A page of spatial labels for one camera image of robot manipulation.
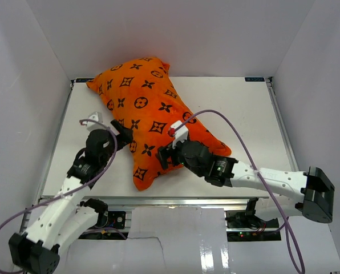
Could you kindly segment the orange patterned pillowcase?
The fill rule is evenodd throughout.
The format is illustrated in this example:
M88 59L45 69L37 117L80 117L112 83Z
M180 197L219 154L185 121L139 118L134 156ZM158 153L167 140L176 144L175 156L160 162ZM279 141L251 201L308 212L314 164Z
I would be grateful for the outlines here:
M111 67L86 83L114 119L133 131L129 150L133 183L139 191L148 189L160 175L177 169L173 163L162 169L156 153L171 142L170 126L192 115L169 78L169 68L157 57L143 57Z

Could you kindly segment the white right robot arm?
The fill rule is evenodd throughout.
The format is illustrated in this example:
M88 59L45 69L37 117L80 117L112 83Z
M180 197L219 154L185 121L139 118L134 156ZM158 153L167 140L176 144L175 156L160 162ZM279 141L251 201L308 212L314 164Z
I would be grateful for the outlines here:
M183 165L216 187L241 187L272 191L272 198L251 198L239 220L257 228L281 216L303 216L329 224L333 221L335 187L324 171L311 166L308 171L291 172L252 166L235 158L220 156L197 141L186 140L160 147L156 154L161 167Z

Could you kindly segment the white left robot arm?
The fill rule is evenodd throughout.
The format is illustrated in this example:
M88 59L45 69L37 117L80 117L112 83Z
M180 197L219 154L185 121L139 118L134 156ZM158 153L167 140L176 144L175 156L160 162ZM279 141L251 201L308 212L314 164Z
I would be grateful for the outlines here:
M133 131L117 120L110 127L98 123L85 147L75 155L58 193L41 203L41 215L23 232L9 239L13 264L28 273L53 273L61 254L88 229L100 230L109 220L108 205L84 197L107 171L117 151L133 141Z

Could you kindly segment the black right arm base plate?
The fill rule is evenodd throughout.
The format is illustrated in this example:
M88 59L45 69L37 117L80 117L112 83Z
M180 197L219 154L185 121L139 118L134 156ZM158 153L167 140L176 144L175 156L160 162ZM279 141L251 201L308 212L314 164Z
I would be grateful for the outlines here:
M256 203L259 198L251 198L244 210L225 211L225 221L228 228L249 228L255 233L264 232L267 228L278 228L277 219L264 221L256 216Z

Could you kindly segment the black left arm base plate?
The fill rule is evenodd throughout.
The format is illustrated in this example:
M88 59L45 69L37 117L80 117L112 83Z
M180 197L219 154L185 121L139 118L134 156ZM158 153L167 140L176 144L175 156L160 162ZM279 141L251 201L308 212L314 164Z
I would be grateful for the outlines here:
M125 211L106 211L98 215L97 222L89 229L116 228L124 229L126 222Z

